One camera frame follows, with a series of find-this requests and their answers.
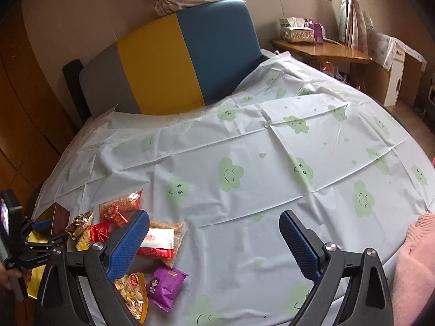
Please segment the grey yellow blue chair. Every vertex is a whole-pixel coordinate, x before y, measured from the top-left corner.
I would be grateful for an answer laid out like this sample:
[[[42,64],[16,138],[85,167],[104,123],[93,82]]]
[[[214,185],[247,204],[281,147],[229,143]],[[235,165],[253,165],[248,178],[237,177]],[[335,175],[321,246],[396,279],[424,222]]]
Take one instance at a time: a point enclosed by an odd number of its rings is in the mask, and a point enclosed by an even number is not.
[[[262,60],[246,3],[224,0],[130,32],[95,56],[79,80],[94,118],[112,107],[173,115],[231,95]]]

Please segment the pink fuzzy sleeve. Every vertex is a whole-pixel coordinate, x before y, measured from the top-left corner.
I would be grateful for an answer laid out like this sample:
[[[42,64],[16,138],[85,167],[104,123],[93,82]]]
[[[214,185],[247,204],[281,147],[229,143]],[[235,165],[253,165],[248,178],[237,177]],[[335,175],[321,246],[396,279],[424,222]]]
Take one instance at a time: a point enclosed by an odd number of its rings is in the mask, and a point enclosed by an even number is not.
[[[434,214],[410,224],[401,246],[391,295],[395,325],[412,325],[434,292]]]

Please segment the cardboard box with white cover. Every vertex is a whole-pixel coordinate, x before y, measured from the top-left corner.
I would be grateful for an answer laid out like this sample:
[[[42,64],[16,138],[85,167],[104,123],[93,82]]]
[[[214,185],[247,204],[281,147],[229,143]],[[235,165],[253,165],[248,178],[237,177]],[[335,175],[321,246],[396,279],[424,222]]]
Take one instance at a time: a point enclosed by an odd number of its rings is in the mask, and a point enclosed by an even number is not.
[[[390,110],[398,99],[414,105],[427,65],[425,58],[401,40],[381,32],[369,30],[367,43],[372,58],[363,78],[367,94]]]

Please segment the gold brown candy packet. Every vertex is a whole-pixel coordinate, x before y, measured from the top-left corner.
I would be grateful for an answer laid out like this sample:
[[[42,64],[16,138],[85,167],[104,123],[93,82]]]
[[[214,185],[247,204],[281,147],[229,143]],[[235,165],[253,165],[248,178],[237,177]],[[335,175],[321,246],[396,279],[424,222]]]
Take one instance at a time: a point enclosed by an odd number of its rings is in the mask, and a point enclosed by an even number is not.
[[[74,217],[69,225],[65,228],[65,232],[75,242],[92,224],[94,213],[88,211],[84,214],[79,214]]]

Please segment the white cloud-print tablecloth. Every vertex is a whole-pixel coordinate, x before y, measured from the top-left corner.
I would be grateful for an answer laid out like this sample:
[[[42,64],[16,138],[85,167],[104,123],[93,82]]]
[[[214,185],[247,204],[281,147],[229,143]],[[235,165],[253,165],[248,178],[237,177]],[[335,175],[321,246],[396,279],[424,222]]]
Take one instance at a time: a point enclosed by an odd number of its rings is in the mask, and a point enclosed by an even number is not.
[[[434,209],[434,167],[374,100],[279,55],[216,105],[173,116],[110,112],[77,134],[43,184],[39,216],[142,192],[153,221],[183,222],[173,309],[147,325],[281,325],[312,283],[279,232],[292,210],[324,242],[376,249],[387,275],[408,225]]]

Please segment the purple snack packet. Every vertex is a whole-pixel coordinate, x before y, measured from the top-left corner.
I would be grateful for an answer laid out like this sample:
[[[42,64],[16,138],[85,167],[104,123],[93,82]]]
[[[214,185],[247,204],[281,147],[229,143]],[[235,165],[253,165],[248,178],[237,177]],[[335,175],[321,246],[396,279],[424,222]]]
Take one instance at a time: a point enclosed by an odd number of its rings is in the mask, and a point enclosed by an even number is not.
[[[158,267],[146,285],[148,300],[165,312],[171,311],[175,298],[188,276],[178,269]]]

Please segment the wooden side table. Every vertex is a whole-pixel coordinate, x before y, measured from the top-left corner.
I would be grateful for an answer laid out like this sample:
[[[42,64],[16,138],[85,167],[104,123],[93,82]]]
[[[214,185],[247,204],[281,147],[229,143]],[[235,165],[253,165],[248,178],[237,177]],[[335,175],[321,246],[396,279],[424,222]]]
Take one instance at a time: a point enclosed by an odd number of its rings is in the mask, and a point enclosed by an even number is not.
[[[320,69],[323,62],[334,65],[348,63],[350,65],[349,83],[363,89],[363,78],[372,58],[351,47],[324,42],[323,44],[289,43],[282,39],[270,40],[272,47],[279,52],[290,52],[305,63]]]

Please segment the clear rice-cracker roll red ends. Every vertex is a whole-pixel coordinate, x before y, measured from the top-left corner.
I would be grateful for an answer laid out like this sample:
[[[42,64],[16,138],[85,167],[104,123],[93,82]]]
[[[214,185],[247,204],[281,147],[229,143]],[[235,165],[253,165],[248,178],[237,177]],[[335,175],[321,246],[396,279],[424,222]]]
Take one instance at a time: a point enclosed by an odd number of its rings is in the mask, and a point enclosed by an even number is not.
[[[123,227],[128,223],[128,215],[140,209],[142,190],[134,191],[127,196],[121,196],[99,206],[100,221]]]

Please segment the red and white snack packet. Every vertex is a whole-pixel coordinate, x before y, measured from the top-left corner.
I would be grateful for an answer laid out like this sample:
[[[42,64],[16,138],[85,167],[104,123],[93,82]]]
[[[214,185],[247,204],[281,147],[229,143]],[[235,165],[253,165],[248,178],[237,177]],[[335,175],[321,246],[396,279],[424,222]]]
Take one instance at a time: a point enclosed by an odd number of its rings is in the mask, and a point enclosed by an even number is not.
[[[172,258],[174,251],[174,229],[150,228],[136,254],[148,258]]]

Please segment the shiny red snack packet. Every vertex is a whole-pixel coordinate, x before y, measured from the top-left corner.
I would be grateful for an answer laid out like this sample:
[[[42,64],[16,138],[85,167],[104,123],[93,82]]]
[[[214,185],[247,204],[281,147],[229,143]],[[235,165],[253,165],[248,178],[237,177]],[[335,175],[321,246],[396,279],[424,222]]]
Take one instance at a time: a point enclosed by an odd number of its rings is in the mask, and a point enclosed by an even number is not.
[[[107,221],[100,222],[99,224],[93,224],[90,226],[91,243],[96,242],[105,243],[109,238],[110,225]]]

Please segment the purple box on side table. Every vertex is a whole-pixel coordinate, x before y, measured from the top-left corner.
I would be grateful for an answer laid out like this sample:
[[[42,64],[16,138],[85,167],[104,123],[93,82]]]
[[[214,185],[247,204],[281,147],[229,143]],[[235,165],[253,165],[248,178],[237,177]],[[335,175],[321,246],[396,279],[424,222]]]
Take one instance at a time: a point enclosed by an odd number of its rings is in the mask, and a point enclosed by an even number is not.
[[[307,22],[307,26],[313,30],[313,37],[315,44],[323,44],[324,43],[324,29],[321,24],[314,22],[313,20],[309,20]]]

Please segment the patterned tissue box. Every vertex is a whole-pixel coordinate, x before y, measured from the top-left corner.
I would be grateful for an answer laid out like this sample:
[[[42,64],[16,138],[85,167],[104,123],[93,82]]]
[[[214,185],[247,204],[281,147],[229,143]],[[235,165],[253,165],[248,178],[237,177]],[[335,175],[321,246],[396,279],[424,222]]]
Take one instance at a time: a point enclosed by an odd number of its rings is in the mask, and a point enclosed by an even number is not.
[[[284,27],[282,37],[289,43],[315,43],[314,30],[308,27]]]

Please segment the orange pistachio snack packet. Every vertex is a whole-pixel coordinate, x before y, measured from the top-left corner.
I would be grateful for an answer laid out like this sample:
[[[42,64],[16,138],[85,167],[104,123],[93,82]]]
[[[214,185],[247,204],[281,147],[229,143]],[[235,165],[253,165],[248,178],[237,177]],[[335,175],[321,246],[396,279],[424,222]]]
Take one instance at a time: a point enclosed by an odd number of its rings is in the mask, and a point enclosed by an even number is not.
[[[132,316],[143,325],[148,310],[145,275],[142,272],[125,274],[114,281],[114,287]]]

